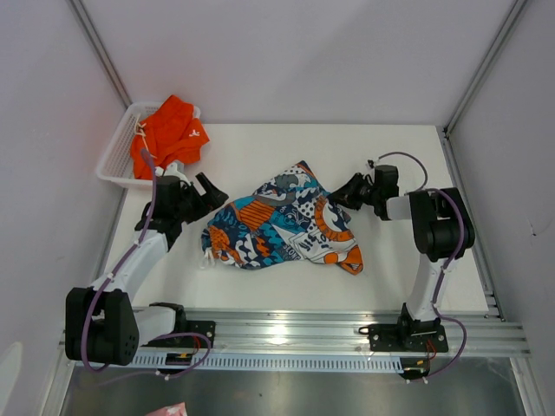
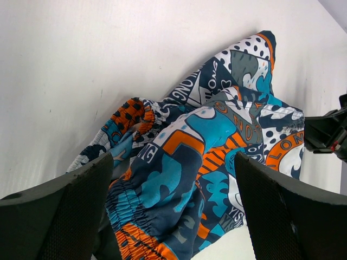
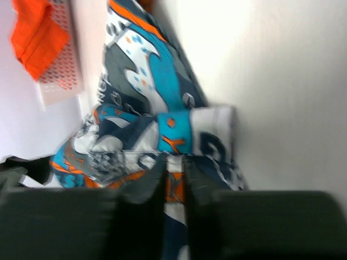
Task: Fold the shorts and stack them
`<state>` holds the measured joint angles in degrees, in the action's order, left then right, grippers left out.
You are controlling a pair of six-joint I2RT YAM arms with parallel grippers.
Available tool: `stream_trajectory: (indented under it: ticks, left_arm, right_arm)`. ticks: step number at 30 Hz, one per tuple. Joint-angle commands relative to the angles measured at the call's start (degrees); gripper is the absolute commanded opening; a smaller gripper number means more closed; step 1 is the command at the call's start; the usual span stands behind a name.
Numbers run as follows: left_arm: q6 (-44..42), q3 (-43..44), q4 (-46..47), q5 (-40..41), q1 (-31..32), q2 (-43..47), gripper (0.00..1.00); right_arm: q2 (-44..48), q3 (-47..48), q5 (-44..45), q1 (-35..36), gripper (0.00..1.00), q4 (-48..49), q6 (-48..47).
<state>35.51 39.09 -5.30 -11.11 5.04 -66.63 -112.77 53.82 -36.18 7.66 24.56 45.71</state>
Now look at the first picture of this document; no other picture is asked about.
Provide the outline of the patterned blue orange shorts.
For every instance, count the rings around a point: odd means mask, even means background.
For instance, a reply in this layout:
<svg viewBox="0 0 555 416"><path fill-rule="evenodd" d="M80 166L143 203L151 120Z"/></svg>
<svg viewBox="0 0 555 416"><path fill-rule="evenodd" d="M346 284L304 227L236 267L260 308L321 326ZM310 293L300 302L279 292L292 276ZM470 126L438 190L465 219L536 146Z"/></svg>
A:
<svg viewBox="0 0 555 416"><path fill-rule="evenodd" d="M309 261L358 275L362 252L350 216L328 195L309 165L297 162L208 221L200 237L205 258L244 270Z"/></svg>

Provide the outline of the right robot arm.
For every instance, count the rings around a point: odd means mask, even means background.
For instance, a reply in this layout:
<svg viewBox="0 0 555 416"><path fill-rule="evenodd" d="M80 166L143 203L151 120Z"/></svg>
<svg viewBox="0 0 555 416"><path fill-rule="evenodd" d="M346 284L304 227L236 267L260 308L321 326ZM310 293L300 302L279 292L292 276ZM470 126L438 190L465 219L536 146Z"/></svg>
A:
<svg viewBox="0 0 555 416"><path fill-rule="evenodd" d="M446 272L472 248L475 230L457 188L429 188L402 196L398 179L396 166L378 166L373 174L355 174L329 199L352 210L369 205L383 221L411 223L420 263L412 292L402 306L395 337L403 348L412 350L424 343L428 334L439 330L438 306Z"/></svg>

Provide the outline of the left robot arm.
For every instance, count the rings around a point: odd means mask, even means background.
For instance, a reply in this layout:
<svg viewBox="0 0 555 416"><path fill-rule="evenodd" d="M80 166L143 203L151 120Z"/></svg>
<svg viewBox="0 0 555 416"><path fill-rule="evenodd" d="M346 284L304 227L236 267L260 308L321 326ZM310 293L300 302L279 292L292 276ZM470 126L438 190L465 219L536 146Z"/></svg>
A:
<svg viewBox="0 0 555 416"><path fill-rule="evenodd" d="M194 333L183 306L154 302L139 311L132 306L138 289L174 247L183 228L228 199L204 173L196 179L193 184L176 173L158 177L132 241L115 265L87 288L69 291L64 328L68 359L103 369L130 364L138 348L151 342L177 347L191 337L195 347L210 346L210 337Z"/></svg>

